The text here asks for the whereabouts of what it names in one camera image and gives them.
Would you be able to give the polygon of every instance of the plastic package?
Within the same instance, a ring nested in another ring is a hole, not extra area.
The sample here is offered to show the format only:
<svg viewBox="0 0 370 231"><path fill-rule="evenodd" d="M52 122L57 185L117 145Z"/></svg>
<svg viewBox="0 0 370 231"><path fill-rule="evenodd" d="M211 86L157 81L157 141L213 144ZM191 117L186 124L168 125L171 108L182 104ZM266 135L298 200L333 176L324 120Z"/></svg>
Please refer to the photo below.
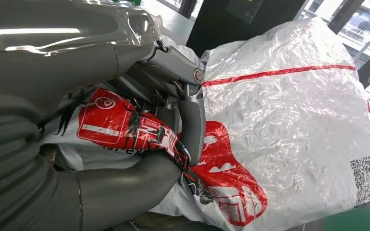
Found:
<svg viewBox="0 0 370 231"><path fill-rule="evenodd" d="M226 231L284 231L370 205L367 98L350 55L321 19L219 46L201 65L201 161L152 212ZM89 159L90 151L73 146L64 154L72 152ZM83 168L100 163L83 161Z"/></svg>
<svg viewBox="0 0 370 231"><path fill-rule="evenodd" d="M77 156L82 155L79 145L91 154L96 148L133 152L164 149L181 170L189 168L189 153L169 127L151 113L136 111L128 100L105 88L94 88L77 107L66 106L61 117L44 126L42 142L60 144L60 150L68 154L66 162L75 170L84 169Z"/></svg>

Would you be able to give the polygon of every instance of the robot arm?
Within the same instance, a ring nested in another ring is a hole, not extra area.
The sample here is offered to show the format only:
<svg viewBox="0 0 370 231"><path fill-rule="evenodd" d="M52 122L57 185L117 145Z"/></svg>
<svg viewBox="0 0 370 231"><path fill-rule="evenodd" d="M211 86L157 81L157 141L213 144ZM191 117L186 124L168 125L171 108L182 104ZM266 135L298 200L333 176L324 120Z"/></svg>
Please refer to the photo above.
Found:
<svg viewBox="0 0 370 231"><path fill-rule="evenodd" d="M156 206L180 177L161 151L129 169L81 172L57 172L39 155L36 123L62 96L119 77L153 52L153 43L119 43L127 34L115 10L99 0L0 0L0 230L105 229ZM149 15L133 15L131 28L151 36ZM171 110L161 111L172 121Z"/></svg>

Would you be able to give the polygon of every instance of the black panel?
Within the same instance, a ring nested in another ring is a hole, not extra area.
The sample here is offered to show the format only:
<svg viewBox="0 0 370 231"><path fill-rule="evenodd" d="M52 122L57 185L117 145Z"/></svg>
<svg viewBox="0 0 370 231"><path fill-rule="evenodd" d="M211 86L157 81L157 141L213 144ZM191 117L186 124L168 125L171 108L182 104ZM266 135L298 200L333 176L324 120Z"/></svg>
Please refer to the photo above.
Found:
<svg viewBox="0 0 370 231"><path fill-rule="evenodd" d="M198 56L224 43L248 40L291 21L305 0L204 0L189 37Z"/></svg>

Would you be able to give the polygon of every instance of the qr code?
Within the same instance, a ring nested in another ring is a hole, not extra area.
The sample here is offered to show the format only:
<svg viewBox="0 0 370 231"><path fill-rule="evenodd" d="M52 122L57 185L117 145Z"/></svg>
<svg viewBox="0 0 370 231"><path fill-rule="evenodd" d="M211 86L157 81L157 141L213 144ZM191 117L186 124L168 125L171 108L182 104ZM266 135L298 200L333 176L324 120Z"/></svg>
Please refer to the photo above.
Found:
<svg viewBox="0 0 370 231"><path fill-rule="evenodd" d="M370 205L370 155L350 163L357 187L355 208Z"/></svg>

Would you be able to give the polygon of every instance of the bolt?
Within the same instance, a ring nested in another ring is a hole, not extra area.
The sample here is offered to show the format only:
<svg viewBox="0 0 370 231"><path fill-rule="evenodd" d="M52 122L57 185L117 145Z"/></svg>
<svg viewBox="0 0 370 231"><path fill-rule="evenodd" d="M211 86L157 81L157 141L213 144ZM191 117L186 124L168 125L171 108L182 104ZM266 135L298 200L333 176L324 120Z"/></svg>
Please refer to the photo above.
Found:
<svg viewBox="0 0 370 231"><path fill-rule="evenodd" d="M203 72L200 69L196 69L194 71L194 80L195 80L195 82L202 83L203 77L204 77Z"/></svg>

